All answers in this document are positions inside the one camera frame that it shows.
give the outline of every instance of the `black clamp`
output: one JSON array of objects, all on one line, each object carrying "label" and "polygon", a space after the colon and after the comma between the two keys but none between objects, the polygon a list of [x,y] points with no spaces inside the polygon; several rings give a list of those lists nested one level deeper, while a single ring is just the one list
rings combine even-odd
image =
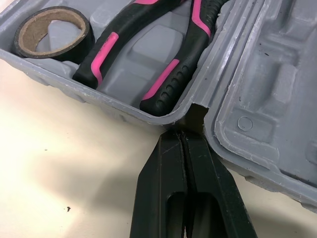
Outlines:
[{"label": "black clamp", "polygon": [[130,238],[183,237],[257,235],[232,175],[207,142],[170,131],[139,175]]}]

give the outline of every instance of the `countertop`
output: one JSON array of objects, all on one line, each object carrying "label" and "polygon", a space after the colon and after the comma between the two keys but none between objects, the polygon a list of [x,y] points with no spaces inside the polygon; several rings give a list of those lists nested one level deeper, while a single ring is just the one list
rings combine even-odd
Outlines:
[{"label": "countertop", "polygon": [[[0,60],[0,237],[128,238],[158,138]],[[317,214],[232,174],[259,238],[317,237]]]}]

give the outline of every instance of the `black electrical tape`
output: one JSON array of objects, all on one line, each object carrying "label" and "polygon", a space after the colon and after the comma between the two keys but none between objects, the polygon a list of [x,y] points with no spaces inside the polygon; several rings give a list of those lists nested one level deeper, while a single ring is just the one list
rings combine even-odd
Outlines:
[{"label": "black electrical tape", "polygon": [[[80,35],[70,44],[50,52],[36,52],[36,46],[47,35],[53,20],[73,23],[81,29]],[[95,43],[88,19],[78,10],[66,6],[53,6],[29,16],[17,29],[14,50],[23,58],[71,61],[80,64]]]}]

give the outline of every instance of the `tool compartment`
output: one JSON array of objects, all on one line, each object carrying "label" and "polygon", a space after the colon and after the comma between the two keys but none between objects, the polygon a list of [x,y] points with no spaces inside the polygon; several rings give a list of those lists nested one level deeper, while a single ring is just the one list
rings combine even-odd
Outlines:
[{"label": "tool compartment", "polygon": [[[205,136],[223,162],[247,180],[283,192],[317,210],[317,2],[231,0],[217,31],[174,110],[154,117],[139,110],[143,95],[177,53],[187,31],[190,2],[149,24],[118,55],[93,90],[74,80],[78,65],[22,59],[12,50],[19,25],[49,6],[68,6],[90,21],[97,39],[129,0],[15,0],[0,14],[0,58],[32,79],[119,120],[160,129],[178,123],[192,104],[209,111]],[[57,49],[78,29],[52,22],[38,51]]]}]

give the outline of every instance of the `pink and black handle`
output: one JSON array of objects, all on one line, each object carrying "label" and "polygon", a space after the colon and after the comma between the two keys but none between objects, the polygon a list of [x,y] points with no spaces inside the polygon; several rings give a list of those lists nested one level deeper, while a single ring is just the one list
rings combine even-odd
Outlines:
[{"label": "pink and black handle", "polygon": [[140,109],[157,117],[170,113],[197,68],[208,46],[221,7],[228,0],[192,0],[186,37],[175,58],[140,103]]},{"label": "pink and black handle", "polygon": [[123,46],[145,26],[179,6],[181,0],[136,0],[107,26],[73,79],[96,89]]}]

